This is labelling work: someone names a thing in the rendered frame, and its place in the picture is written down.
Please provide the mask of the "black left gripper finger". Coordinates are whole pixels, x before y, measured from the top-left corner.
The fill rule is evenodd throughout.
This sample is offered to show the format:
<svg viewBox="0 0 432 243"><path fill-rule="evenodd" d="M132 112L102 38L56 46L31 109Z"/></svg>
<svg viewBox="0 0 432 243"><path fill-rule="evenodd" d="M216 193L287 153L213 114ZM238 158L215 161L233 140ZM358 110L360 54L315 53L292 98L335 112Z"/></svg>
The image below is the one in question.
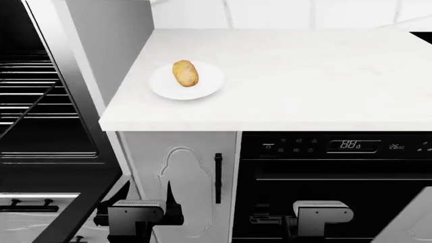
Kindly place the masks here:
<svg viewBox="0 0 432 243"><path fill-rule="evenodd" d="M167 183L167 198L165 201L166 204L166 215L183 215L182 206L178 204L174 198L171 182Z"/></svg>
<svg viewBox="0 0 432 243"><path fill-rule="evenodd" d="M111 198L104 200L97 205L97 215L107 215L108 208L118 202L125 200L130 189L130 182L127 181Z"/></svg>

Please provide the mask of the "grey tall cabinet side panel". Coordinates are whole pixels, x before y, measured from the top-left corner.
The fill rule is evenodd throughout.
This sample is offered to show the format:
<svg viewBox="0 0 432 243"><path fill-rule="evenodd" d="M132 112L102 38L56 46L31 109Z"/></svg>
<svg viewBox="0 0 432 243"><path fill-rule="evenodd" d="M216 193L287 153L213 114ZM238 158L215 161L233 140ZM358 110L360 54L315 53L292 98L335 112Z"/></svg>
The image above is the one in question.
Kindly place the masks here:
<svg viewBox="0 0 432 243"><path fill-rule="evenodd" d="M155 29L149 0L21 0L57 64L76 64L103 113Z"/></svg>

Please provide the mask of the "metal oven rack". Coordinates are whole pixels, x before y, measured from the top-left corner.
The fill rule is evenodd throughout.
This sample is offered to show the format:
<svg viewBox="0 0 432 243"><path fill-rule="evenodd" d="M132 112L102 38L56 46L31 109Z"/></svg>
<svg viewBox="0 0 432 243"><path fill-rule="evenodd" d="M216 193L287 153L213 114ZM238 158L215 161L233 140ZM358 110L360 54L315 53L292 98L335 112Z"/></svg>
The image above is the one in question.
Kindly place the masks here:
<svg viewBox="0 0 432 243"><path fill-rule="evenodd" d="M78 119L67 91L53 86L6 86L0 88L0 126L24 119Z"/></svg>
<svg viewBox="0 0 432 243"><path fill-rule="evenodd" d="M46 51L0 51L0 82L56 82L59 75Z"/></svg>

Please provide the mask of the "black built-in oven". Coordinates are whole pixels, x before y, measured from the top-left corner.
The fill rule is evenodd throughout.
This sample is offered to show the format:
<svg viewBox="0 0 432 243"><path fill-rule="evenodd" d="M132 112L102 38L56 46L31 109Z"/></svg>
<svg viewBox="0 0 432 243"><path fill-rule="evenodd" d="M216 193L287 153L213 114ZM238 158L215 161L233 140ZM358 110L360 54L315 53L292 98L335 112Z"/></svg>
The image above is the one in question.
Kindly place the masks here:
<svg viewBox="0 0 432 243"><path fill-rule="evenodd" d="M114 163L108 135L76 64L57 64L34 18L21 0L0 0L0 51L46 51L54 64L56 82L0 82L6 86L63 86L78 119L18 119L0 126L0 164Z"/></svg>

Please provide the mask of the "white carved cabinet door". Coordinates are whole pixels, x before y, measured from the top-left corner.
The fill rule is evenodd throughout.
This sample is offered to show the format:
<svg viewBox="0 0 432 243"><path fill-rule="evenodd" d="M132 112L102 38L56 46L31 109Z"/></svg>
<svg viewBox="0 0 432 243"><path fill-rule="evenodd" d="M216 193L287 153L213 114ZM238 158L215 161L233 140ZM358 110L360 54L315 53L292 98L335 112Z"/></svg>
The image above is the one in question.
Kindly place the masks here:
<svg viewBox="0 0 432 243"><path fill-rule="evenodd" d="M167 183L184 224L155 226L151 243L231 243L238 173L237 132L120 132L141 198L166 200ZM222 153L221 203L215 203Z"/></svg>
<svg viewBox="0 0 432 243"><path fill-rule="evenodd" d="M432 243L432 187L424 188L371 243Z"/></svg>

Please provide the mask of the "dishwasher digital display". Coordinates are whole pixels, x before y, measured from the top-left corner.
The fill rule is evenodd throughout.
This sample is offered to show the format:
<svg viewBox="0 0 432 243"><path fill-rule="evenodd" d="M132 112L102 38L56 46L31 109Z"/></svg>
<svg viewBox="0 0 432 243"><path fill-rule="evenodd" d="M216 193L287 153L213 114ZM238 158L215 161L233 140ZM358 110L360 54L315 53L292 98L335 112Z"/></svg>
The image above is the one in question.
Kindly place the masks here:
<svg viewBox="0 0 432 243"><path fill-rule="evenodd" d="M375 153L382 141L380 140L332 140L327 153Z"/></svg>

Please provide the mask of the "black oven door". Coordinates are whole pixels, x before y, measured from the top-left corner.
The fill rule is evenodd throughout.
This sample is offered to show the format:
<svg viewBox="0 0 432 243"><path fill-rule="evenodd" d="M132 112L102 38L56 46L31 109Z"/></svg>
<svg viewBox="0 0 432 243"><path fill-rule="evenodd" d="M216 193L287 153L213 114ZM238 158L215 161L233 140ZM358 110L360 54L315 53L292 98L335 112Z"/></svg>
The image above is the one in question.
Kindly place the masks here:
<svg viewBox="0 0 432 243"><path fill-rule="evenodd" d="M91 243L107 235L92 222L97 205L128 180L124 159L114 163L17 163L0 165L1 193L80 194L32 243Z"/></svg>

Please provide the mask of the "black cooktop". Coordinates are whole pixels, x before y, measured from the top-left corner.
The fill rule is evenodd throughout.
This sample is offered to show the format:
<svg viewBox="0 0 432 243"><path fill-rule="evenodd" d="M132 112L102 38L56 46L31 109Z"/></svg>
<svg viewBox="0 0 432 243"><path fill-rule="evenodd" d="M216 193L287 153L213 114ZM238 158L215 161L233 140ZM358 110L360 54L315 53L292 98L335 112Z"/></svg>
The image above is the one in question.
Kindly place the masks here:
<svg viewBox="0 0 432 243"><path fill-rule="evenodd" d="M424 40L425 42L432 44L432 32L410 32L410 33L420 38L421 40Z"/></svg>

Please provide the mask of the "white round plate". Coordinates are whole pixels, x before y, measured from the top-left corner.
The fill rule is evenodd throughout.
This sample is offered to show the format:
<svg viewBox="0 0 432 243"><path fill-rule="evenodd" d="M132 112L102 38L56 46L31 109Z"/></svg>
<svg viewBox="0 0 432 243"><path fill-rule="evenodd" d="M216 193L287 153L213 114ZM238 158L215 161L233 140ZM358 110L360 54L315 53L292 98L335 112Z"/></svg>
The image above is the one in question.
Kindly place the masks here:
<svg viewBox="0 0 432 243"><path fill-rule="evenodd" d="M174 64L157 68L150 75L151 90L160 97L179 101L200 99L212 95L222 88L225 76L217 66L201 61L191 61L192 70L198 76L198 82L192 86L178 82L173 72Z"/></svg>

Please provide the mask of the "black dishwasher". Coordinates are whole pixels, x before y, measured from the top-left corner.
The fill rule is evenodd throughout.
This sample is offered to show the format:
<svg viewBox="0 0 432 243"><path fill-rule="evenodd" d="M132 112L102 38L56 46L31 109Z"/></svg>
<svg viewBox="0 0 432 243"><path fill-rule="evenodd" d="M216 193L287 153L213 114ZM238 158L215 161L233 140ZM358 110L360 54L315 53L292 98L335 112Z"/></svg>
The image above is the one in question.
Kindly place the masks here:
<svg viewBox="0 0 432 243"><path fill-rule="evenodd" d="M375 153L327 153L332 140L380 140ZM244 132L232 243L371 243L432 187L432 132ZM354 218L323 238L284 240L280 226L251 224L254 205L295 215L297 200L338 200Z"/></svg>

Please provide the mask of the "yellow-brown potato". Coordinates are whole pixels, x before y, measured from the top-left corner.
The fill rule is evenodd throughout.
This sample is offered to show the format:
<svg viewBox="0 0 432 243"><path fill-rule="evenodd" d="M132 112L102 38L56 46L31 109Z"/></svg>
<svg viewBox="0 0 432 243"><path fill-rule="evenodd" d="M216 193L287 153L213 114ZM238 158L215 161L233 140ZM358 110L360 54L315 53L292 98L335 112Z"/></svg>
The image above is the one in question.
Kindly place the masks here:
<svg viewBox="0 0 432 243"><path fill-rule="evenodd" d="M198 72L192 62L188 60L175 62L172 67L172 72L181 86L190 87L198 84Z"/></svg>

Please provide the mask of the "white drawer front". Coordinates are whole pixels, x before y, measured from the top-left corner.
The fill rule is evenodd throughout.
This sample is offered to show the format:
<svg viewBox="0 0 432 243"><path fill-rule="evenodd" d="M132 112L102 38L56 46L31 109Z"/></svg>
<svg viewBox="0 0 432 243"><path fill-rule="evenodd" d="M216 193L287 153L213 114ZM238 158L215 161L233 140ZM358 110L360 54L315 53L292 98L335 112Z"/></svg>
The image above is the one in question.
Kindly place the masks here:
<svg viewBox="0 0 432 243"><path fill-rule="evenodd" d="M59 207L56 213L1 213L0 243L32 243L79 196L74 193L1 193L0 204L8 205L18 198L29 205L43 204L48 198Z"/></svg>

